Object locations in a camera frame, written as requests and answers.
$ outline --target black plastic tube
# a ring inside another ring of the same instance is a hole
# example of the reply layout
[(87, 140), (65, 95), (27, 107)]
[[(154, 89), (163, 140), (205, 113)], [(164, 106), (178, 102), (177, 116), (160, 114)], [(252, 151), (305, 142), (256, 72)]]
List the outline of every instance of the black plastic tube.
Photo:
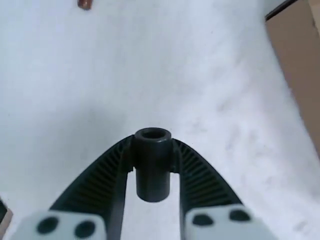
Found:
[(150, 203), (164, 200), (170, 193), (171, 133), (162, 128), (144, 128), (135, 133), (132, 146), (137, 195)]

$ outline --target white surface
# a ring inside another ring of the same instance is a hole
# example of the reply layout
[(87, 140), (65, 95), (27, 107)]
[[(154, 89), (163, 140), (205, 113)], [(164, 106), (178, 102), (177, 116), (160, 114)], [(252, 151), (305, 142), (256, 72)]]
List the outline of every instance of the white surface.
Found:
[[(39, 234), (37, 228), (39, 223), (46, 219), (55, 217), (58, 219), (56, 228), (47, 234)], [(11, 240), (79, 240), (75, 237), (75, 229), (78, 224), (85, 221), (94, 223), (95, 229), (86, 240), (107, 240), (105, 222), (102, 217), (86, 213), (41, 211), (28, 216), (22, 221)]]
[[(47, 209), (95, 158), (157, 126), (195, 148), (280, 238), (320, 239), (320, 163), (256, 0), (11, 0), (0, 8), (0, 194)], [(178, 176), (123, 240), (177, 240)]]
[[(231, 211), (244, 211), (250, 217), (249, 221), (234, 221), (230, 219)], [(206, 215), (212, 225), (196, 225), (193, 223), (197, 215)], [(228, 206), (195, 208), (185, 217), (186, 240), (276, 240), (269, 229), (256, 218), (251, 211), (240, 204)]]

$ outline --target small brown object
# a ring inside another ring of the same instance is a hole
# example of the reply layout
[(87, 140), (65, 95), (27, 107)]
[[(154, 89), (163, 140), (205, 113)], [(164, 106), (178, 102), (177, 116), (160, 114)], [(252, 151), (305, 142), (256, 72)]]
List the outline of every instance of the small brown object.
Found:
[(13, 213), (7, 208), (7, 206), (2, 202), (0, 198), (0, 240), (3, 239), (7, 228), (11, 222)]
[(90, 10), (93, 0), (78, 0), (78, 7), (83, 10)]

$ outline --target cardboard box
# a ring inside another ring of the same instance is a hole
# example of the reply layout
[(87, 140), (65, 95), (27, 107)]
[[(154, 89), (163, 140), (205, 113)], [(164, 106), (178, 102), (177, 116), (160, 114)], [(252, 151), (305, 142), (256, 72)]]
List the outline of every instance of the cardboard box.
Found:
[(285, 79), (319, 155), (320, 36), (317, 25), (320, 26), (320, 0), (310, 3), (307, 0), (287, 0), (266, 19)]

